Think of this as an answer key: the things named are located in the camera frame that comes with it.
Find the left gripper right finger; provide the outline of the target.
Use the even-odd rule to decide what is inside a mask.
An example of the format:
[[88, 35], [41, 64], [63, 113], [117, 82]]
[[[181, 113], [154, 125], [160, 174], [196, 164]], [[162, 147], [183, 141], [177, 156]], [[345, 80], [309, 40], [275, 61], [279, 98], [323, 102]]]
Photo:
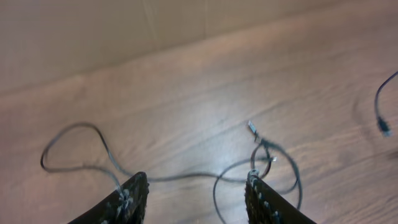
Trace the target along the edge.
[[256, 169], [248, 172], [244, 196], [250, 224], [315, 224], [261, 180]]

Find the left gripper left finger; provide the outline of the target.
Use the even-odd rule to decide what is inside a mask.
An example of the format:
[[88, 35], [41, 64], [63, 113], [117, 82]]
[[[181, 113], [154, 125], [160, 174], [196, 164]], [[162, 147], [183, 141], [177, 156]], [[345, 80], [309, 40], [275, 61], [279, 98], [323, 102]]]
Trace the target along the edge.
[[143, 224], [148, 194], [147, 175], [138, 172], [70, 224]]

